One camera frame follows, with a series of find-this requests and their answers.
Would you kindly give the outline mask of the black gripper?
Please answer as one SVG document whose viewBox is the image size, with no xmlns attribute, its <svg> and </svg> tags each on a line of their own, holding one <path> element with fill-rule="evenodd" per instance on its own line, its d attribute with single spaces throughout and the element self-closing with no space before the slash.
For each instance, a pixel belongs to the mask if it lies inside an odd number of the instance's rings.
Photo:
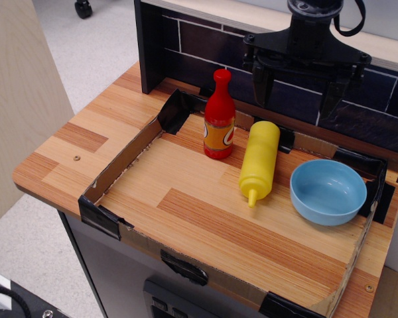
<svg viewBox="0 0 398 318">
<path fill-rule="evenodd" d="M 372 57 L 339 41 L 328 21 L 296 16 L 289 28 L 247 34 L 243 68 L 252 72 L 253 92 L 260 107 L 269 107 L 274 73 L 297 74 L 328 80 L 320 103 L 320 118 L 327 119 L 345 96 L 349 78 L 361 79 Z"/>
</svg>

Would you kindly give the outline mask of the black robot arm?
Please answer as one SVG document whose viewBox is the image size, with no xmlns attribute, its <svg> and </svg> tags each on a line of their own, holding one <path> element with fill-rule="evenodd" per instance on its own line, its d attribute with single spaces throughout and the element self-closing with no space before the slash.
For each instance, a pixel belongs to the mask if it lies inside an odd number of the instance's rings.
<svg viewBox="0 0 398 318">
<path fill-rule="evenodd" d="M 346 92 L 362 82 L 372 57 L 343 42 L 331 32 L 334 26 L 342 36 L 353 36 L 364 27 L 340 28 L 343 1 L 288 1 L 292 13 L 289 28 L 247 34 L 243 68 L 252 74 L 254 98 L 263 108 L 269 106 L 273 83 L 278 75 L 323 81 L 320 117 L 327 119 Z"/>
</svg>

